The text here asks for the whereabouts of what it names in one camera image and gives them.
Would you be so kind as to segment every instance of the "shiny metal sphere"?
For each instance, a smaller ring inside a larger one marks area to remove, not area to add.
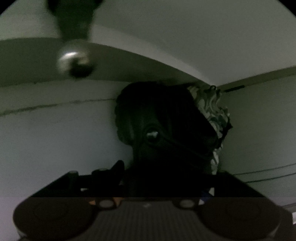
[[[57,68],[67,77],[89,76],[95,69],[95,59],[89,49],[89,43],[83,39],[66,42],[58,53]]]

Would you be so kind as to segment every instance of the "ribbed panel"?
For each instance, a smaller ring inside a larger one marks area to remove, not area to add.
[[[194,212],[171,202],[123,202],[101,212],[93,225],[71,241],[218,241]]]

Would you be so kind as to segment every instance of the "gray ribbed surface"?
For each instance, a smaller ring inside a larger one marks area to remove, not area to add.
[[[93,225],[71,241],[215,241],[189,210],[171,202],[123,202],[117,210],[101,212]]]

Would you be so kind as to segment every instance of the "wall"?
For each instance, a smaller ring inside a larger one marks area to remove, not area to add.
[[[116,134],[115,98],[127,85],[52,81],[0,88],[0,240],[17,240],[16,205],[70,170],[81,175],[126,164],[132,149]]]
[[[225,93],[221,167],[279,205],[296,202],[296,76]]]

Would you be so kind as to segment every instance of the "white ceiling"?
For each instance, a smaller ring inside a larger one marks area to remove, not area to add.
[[[0,16],[0,40],[58,36],[45,0],[17,0]],[[91,42],[219,86],[296,65],[296,17],[277,0],[105,0]]]

